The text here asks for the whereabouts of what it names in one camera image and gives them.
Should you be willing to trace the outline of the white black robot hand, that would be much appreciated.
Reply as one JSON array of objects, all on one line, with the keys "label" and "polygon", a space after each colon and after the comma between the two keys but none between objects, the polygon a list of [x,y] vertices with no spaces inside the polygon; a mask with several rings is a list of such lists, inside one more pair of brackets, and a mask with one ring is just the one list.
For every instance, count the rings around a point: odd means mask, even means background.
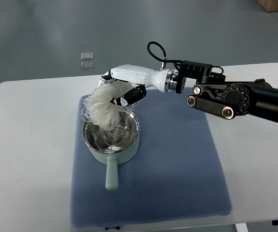
[{"label": "white black robot hand", "polygon": [[112,98],[111,103],[123,107],[143,99],[147,94],[146,88],[148,87],[155,87],[161,92],[170,92],[177,87],[177,78],[173,70],[162,68],[155,71],[130,64],[110,69],[101,76],[99,84],[102,85],[112,80],[136,85],[121,97]]}]

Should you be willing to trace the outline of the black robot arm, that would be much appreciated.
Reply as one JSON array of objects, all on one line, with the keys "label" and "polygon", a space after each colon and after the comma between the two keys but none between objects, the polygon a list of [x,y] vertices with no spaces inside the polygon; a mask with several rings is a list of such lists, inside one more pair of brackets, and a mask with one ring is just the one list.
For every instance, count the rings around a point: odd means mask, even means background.
[{"label": "black robot arm", "polygon": [[169,79],[169,89],[181,94],[186,79],[196,80],[188,106],[227,120],[247,114],[278,123],[278,89],[264,79],[227,82],[211,64],[175,61],[177,74]]}]

